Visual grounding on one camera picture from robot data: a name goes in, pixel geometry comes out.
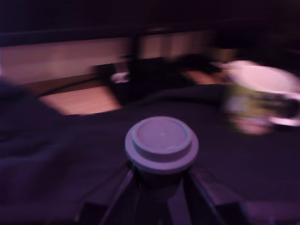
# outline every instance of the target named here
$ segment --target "ceramic cup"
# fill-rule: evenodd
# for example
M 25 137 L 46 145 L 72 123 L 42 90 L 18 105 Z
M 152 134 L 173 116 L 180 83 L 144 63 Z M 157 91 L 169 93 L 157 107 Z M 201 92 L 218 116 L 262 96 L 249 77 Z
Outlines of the ceramic cup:
M 300 102 L 299 80 L 294 75 L 272 67 L 242 66 L 230 79 L 224 112 L 236 130 L 263 135 L 275 124 L 300 125 L 300 112 L 292 118 L 282 113 L 291 100 Z

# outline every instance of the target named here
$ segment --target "round cap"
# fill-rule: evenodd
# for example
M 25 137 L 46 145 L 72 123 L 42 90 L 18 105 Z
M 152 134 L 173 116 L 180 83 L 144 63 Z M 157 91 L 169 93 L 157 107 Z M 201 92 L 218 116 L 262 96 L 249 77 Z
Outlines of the round cap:
M 198 139 L 184 122 L 172 117 L 150 117 L 127 133 L 129 159 L 150 173 L 171 174 L 187 169 L 198 153 Z

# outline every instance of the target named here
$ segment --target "black tablecloth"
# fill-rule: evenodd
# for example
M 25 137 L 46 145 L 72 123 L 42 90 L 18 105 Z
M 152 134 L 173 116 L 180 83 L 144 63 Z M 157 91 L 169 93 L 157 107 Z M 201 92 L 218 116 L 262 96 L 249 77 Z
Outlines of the black tablecloth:
M 62 116 L 1 80 L 0 221 L 72 218 L 86 201 L 109 204 L 128 171 L 125 135 L 150 116 L 175 117 L 194 130 L 200 150 L 192 170 L 203 166 L 249 200 L 300 201 L 300 129 L 236 133 L 220 112 L 224 91 L 197 85 L 121 110 Z

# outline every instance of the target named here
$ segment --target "wooden floor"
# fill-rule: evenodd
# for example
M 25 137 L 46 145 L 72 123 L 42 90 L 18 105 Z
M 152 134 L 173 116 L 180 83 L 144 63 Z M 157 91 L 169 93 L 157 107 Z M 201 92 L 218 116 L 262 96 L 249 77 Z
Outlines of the wooden floor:
M 184 75 L 194 80 L 197 84 L 223 83 L 219 79 L 223 76 L 221 73 L 211 76 L 199 71 L 188 71 Z M 72 82 L 79 82 L 89 78 L 93 78 L 93 75 L 75 77 Z M 60 86 L 65 85 L 67 81 L 64 78 L 59 83 Z M 26 85 L 26 88 L 33 93 L 41 94 L 57 87 L 57 85 L 57 81 L 48 81 L 29 84 Z M 65 115 L 102 113 L 121 108 L 118 100 L 110 92 L 109 88 L 102 86 L 98 80 L 70 87 L 63 91 L 62 93 L 41 97 L 40 100 Z

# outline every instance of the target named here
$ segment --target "wall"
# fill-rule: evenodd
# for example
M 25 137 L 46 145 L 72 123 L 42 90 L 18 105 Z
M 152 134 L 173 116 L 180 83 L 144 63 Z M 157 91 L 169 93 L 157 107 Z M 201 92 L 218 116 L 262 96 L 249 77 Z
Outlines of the wall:
M 204 51 L 210 32 L 172 34 L 169 58 Z M 127 38 L 23 45 L 1 49 L 1 77 L 18 84 L 90 73 L 90 67 L 120 61 Z M 142 58 L 161 56 L 161 35 L 143 39 Z

